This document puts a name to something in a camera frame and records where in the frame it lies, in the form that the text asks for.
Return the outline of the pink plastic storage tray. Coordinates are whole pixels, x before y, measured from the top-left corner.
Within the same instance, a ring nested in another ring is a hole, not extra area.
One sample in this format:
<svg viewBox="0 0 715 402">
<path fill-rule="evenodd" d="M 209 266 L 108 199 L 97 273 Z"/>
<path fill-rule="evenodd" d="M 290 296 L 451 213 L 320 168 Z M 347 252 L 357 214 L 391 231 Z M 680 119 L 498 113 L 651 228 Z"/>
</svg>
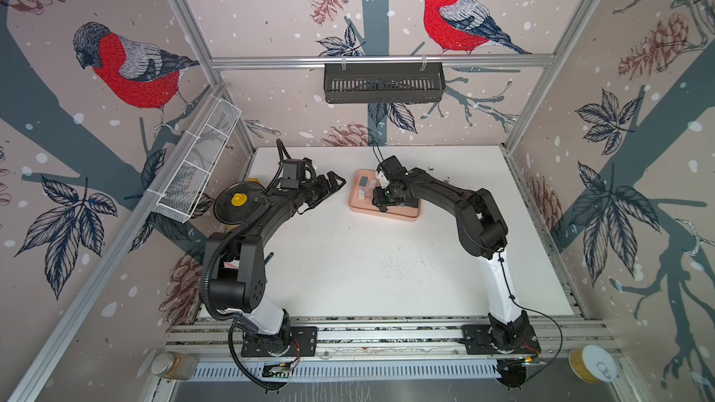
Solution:
<svg viewBox="0 0 715 402">
<path fill-rule="evenodd" d="M 359 186 L 359 181 L 362 177 L 368 178 L 368 183 L 365 187 Z M 377 180 L 375 187 L 380 185 L 379 180 L 376 177 L 376 172 L 370 169 L 359 169 L 354 175 L 354 180 L 351 185 L 348 206 L 353 212 L 367 214 L 377 217 L 383 217 L 399 221 L 416 221 L 421 214 L 421 207 L 417 208 L 407 207 L 404 205 L 397 207 L 389 207 L 387 212 L 381 212 L 379 208 L 372 204 L 372 195 L 374 194 L 374 188 L 370 188 L 370 181 Z M 359 189 L 365 190 L 366 198 L 359 198 Z"/>
</svg>

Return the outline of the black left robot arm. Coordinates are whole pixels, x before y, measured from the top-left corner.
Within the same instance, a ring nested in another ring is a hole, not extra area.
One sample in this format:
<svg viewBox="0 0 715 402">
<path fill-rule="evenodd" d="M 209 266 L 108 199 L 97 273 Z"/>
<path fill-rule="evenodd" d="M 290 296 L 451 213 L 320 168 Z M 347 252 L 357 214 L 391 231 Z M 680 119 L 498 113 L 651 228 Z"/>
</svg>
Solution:
<svg viewBox="0 0 715 402">
<path fill-rule="evenodd" d="M 288 342 L 287 312 L 266 297 L 264 247 L 299 208 L 316 208 L 346 180 L 330 171 L 296 188 L 266 189 L 258 182 L 229 186 L 214 208 L 233 229 L 207 240 L 199 299 L 212 318 L 231 320 L 247 333 Z"/>
</svg>

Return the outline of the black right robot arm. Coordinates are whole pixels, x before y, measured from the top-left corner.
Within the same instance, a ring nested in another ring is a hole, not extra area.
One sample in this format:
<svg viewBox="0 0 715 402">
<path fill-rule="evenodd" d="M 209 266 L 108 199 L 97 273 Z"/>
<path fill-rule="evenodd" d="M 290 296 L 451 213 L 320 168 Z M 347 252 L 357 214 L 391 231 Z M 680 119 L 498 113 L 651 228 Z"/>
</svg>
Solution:
<svg viewBox="0 0 715 402">
<path fill-rule="evenodd" d="M 490 339 L 477 344 L 509 353 L 534 340 L 527 309 L 512 291 L 506 262 L 508 226 L 493 195 L 486 189 L 473 191 L 448 184 L 424 169 L 406 169 L 396 156 L 379 163 L 376 175 L 380 185 L 374 189 L 372 204 L 381 212 L 426 201 L 454 216 L 461 247 L 477 259 L 482 270 L 489 302 Z"/>
</svg>

